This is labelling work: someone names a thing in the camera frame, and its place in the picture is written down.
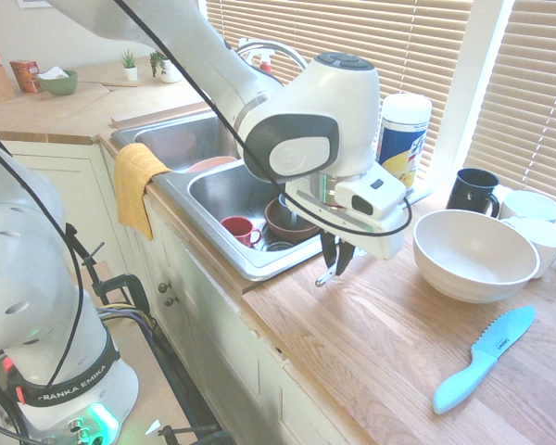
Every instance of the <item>stainless steel sink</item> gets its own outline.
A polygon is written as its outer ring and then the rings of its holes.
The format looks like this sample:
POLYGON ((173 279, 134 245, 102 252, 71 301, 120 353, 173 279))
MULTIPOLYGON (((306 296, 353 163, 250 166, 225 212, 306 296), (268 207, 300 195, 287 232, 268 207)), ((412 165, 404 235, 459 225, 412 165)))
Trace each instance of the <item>stainless steel sink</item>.
POLYGON ((122 130, 113 137, 123 146, 142 142, 173 170, 156 176, 154 182, 245 278, 272 278, 321 252, 318 235, 292 242, 267 227, 264 210, 280 191, 250 174, 242 160, 207 172, 185 172, 203 159, 236 156, 233 138, 213 113, 122 130), (255 247, 239 243, 221 225, 222 219, 236 215, 248 218, 261 230, 255 247))
POLYGON ((144 144, 174 172, 216 156, 237 157, 236 142, 212 111, 120 130, 113 137, 121 146, 144 144))

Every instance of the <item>white cabinet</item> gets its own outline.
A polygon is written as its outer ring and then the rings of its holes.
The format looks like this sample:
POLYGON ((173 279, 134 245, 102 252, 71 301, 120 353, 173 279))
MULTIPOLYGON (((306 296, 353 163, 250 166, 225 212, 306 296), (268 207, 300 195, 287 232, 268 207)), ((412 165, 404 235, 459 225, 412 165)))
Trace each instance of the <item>white cabinet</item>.
MULTIPOLYGON (((113 188, 100 147, 13 141, 5 141, 5 145, 21 164, 55 184, 66 221, 76 227, 78 239, 89 252, 105 242, 95 260, 106 261, 114 275, 127 273, 122 254, 127 235, 117 220, 113 188)), ((73 271, 70 257, 68 261, 73 271)))
POLYGON ((222 426, 241 445, 358 443, 345 439, 286 372, 292 364, 259 337, 148 199, 146 210, 153 241, 133 232, 152 282, 151 309, 222 426), (171 287, 161 294, 158 283, 171 287), (167 305, 169 298, 176 300, 167 305))

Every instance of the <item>lysol wipes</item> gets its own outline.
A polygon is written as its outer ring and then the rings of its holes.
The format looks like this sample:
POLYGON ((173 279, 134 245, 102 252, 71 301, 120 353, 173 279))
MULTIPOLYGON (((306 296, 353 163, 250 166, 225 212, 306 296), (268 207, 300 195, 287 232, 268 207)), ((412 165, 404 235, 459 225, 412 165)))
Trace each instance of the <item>lysol wipes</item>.
POLYGON ((433 103, 399 93, 383 101, 376 160, 411 191, 420 165, 433 103))

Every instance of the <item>small plant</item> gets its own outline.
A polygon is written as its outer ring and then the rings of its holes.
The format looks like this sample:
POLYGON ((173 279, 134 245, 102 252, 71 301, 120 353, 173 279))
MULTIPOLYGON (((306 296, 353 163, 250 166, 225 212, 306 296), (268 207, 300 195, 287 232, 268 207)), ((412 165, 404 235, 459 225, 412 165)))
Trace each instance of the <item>small plant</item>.
POLYGON ((150 53, 150 68, 152 69, 152 77, 157 77, 157 67, 160 68, 161 74, 166 74, 165 71, 165 64, 163 63, 167 60, 167 57, 159 53, 159 51, 155 51, 154 53, 150 53))
POLYGON ((136 66, 136 58, 133 51, 127 49, 121 53, 121 63, 123 63, 123 68, 134 68, 136 66))

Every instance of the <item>blue knife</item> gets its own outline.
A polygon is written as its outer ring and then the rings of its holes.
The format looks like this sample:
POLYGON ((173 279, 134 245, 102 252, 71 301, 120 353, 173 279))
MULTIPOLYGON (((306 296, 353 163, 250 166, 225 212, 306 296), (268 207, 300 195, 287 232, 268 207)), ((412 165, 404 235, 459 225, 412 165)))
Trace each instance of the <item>blue knife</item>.
POLYGON ((472 364, 436 389, 435 413, 446 413, 472 394, 500 355, 524 334, 535 318, 532 306, 508 311, 497 318, 472 346, 472 364))

